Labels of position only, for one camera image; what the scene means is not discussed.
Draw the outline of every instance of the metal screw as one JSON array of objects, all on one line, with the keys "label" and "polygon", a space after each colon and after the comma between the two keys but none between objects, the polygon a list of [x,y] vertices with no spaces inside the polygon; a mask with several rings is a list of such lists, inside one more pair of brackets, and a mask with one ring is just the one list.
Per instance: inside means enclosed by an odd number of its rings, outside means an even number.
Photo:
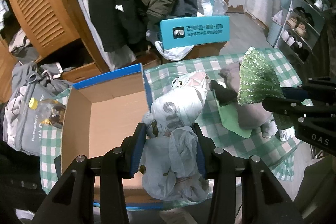
[{"label": "metal screw", "polygon": [[254,162],[260,162],[260,157],[257,156],[257,155],[253,155],[253,156],[251,157],[251,160],[253,160]]},{"label": "metal screw", "polygon": [[116,148],[114,148],[112,151],[113,151],[113,153],[115,153],[115,154],[120,154],[120,153],[123,151],[123,149],[122,149],[121,147],[116,147]]},{"label": "metal screw", "polygon": [[220,147],[216,147],[214,150],[213,150],[216,154],[222,154],[224,152],[224,149],[223,148],[220,148]]},{"label": "metal screw", "polygon": [[76,157],[76,162],[82,162],[83,160],[85,160],[84,155],[79,155],[79,156]]}]

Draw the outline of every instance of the green checkered tablecloth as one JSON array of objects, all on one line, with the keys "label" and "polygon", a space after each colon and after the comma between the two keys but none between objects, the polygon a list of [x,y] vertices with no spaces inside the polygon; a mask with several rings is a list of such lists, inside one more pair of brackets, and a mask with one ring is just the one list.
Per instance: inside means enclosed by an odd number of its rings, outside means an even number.
[{"label": "green checkered tablecloth", "polygon": [[[260,50],[274,65],[281,86],[297,86],[301,83],[293,67],[277,49]],[[171,90],[172,80],[180,75],[204,70],[210,79],[219,80],[219,71],[223,66],[234,61],[241,61],[243,54],[206,57],[160,65],[144,71],[155,100]],[[70,90],[65,90],[55,97],[63,104],[67,103]],[[222,147],[234,156],[249,158],[259,155],[273,170],[278,179],[292,180],[294,170],[294,151],[300,140],[295,137],[287,142],[280,142],[276,137],[263,138],[260,134],[252,134],[244,139],[225,129],[219,117],[214,96],[208,92],[207,100],[201,115],[197,118],[205,136],[211,137],[217,147]],[[52,126],[43,126],[41,138],[40,172],[43,190],[49,193],[57,181],[54,159],[61,153],[62,131]],[[187,205],[184,202],[167,203],[165,208]]]},{"label": "green checkered tablecloth", "polygon": [[[301,83],[297,73],[278,49],[259,49],[274,66],[281,86],[292,87]],[[196,70],[204,70],[210,79],[220,80],[222,67],[235,61],[242,61],[242,54],[205,57],[160,65],[145,71],[146,78],[155,100],[171,90],[174,78]],[[292,180],[294,170],[294,151],[300,140],[292,138],[281,142],[275,136],[263,138],[261,133],[252,133],[243,138],[223,127],[212,92],[208,92],[202,113],[196,119],[203,135],[212,138],[217,147],[222,147],[231,155],[249,158],[258,155],[281,180]]]}]

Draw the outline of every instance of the gray floor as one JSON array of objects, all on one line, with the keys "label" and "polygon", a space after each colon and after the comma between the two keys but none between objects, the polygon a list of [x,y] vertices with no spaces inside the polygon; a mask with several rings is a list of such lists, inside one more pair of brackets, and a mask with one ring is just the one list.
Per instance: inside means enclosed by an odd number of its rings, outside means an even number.
[{"label": "gray floor", "polygon": [[230,41],[219,54],[246,52],[249,47],[270,48],[264,30],[245,14],[228,14],[230,17]]},{"label": "gray floor", "polygon": [[[264,30],[247,15],[229,14],[229,16],[231,38],[228,45],[221,49],[220,55],[246,52],[249,47],[271,48],[266,41]],[[310,147],[307,143],[298,146],[297,150],[295,150],[294,160],[294,180],[280,181],[292,200],[297,195],[305,168],[316,162],[316,160],[311,160]],[[242,203],[241,193],[242,189],[238,187],[236,190],[236,209]],[[207,223],[210,204],[211,200],[206,200],[201,204],[184,207],[184,209],[194,217],[198,224],[205,224]],[[132,212],[131,215],[131,224],[164,224],[159,213],[155,211]]]}]

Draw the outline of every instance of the cardboard box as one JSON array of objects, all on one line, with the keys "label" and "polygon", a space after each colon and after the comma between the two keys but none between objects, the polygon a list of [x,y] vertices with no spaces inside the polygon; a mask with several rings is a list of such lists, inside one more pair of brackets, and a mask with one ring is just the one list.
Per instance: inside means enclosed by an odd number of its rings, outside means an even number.
[{"label": "cardboard box", "polygon": [[183,17],[160,22],[164,50],[230,40],[228,16]]},{"label": "cardboard box", "polygon": [[[142,76],[142,66],[136,64],[73,85],[63,125],[62,172],[76,156],[102,156],[133,135],[149,110]],[[123,180],[126,204],[143,207],[161,202],[147,194],[141,178],[138,172],[133,179]],[[99,185],[96,177],[95,201],[99,201]]]}]

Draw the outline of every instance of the green glittery triangle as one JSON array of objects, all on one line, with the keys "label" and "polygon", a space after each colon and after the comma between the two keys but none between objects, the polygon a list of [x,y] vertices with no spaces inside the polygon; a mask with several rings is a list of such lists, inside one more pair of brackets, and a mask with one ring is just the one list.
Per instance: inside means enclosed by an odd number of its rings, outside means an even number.
[{"label": "green glittery triangle", "polygon": [[[266,97],[284,98],[273,66],[255,48],[250,47],[244,54],[239,75],[240,105],[261,103]],[[273,117],[278,129],[293,126],[288,116],[273,113]]]}]

